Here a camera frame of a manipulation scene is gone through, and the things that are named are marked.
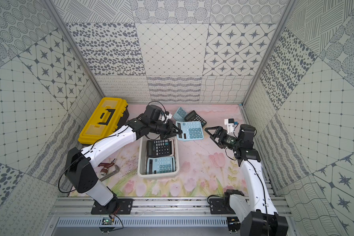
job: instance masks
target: calculator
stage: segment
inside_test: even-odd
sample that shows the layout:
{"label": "calculator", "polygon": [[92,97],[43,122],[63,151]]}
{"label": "calculator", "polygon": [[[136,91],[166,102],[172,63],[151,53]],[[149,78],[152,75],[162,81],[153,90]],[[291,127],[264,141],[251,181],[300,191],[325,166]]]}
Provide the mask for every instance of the calculator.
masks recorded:
{"label": "calculator", "polygon": [[182,130],[182,134],[177,135],[181,141],[204,139],[202,125],[199,121],[176,122],[177,127]]}
{"label": "calculator", "polygon": [[173,140],[148,140],[147,157],[164,157],[173,155]]}
{"label": "calculator", "polygon": [[183,122],[185,121],[184,118],[186,116],[187,112],[182,109],[182,107],[179,107],[176,111],[176,113],[173,115],[173,118],[176,120],[176,121],[180,121],[180,122]]}
{"label": "calculator", "polygon": [[195,111],[191,111],[189,114],[185,116],[185,121],[199,121],[201,122],[202,127],[206,125],[206,121],[202,119],[202,117],[198,116]]}
{"label": "calculator", "polygon": [[161,174],[176,171],[176,163],[174,156],[164,158],[148,158],[147,174]]}

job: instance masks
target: white plastic tray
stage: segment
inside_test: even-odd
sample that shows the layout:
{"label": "white plastic tray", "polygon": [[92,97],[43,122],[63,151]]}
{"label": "white plastic tray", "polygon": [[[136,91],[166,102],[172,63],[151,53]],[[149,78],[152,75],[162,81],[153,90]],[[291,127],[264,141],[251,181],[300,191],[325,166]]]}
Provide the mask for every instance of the white plastic tray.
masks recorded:
{"label": "white plastic tray", "polygon": [[177,141],[177,136],[170,138],[174,139],[174,158],[176,162],[176,171],[175,172],[169,172],[169,173],[161,173],[161,174],[146,174],[146,168],[147,168],[147,137],[143,136],[140,139],[140,148],[139,148],[139,160],[138,160],[138,176],[141,178],[152,178],[152,179],[158,179],[166,176],[175,176],[180,172],[180,162],[179,162],[179,155],[178,155],[178,141]]}

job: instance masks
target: yellow toolbox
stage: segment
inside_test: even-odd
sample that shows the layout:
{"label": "yellow toolbox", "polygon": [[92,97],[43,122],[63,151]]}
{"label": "yellow toolbox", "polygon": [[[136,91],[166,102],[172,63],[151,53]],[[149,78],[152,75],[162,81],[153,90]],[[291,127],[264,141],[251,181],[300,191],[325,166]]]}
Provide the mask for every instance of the yellow toolbox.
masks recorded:
{"label": "yellow toolbox", "polygon": [[79,142],[92,145],[122,127],[129,117],[124,99],[104,97],[80,133]]}

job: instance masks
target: toolbox handle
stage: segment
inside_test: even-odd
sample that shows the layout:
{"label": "toolbox handle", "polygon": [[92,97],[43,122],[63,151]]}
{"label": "toolbox handle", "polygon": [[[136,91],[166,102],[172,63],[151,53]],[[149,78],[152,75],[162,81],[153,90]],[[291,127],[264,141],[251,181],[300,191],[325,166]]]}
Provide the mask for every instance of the toolbox handle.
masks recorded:
{"label": "toolbox handle", "polygon": [[113,115],[114,115],[114,112],[115,112],[115,109],[110,109],[110,108],[108,108],[108,109],[106,109],[108,112],[110,112],[110,115],[109,115],[109,117],[108,117],[108,120],[106,121],[106,122],[99,122],[99,125],[108,125],[109,124],[109,122],[110,122],[110,120],[111,120],[111,118],[113,117]]}

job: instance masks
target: black calculator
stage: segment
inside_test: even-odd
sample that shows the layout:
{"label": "black calculator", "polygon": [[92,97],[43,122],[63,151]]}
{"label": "black calculator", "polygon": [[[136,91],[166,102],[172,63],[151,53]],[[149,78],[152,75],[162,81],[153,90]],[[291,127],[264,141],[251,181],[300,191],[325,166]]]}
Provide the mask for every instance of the black calculator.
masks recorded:
{"label": "black calculator", "polygon": [[148,140],[147,141],[147,157],[157,158],[164,156],[172,156],[172,140]]}
{"label": "black calculator", "polygon": [[198,116],[195,111],[191,111],[189,114],[185,116],[185,121],[199,121],[201,122],[202,127],[206,125],[206,121],[202,119],[202,117]]}

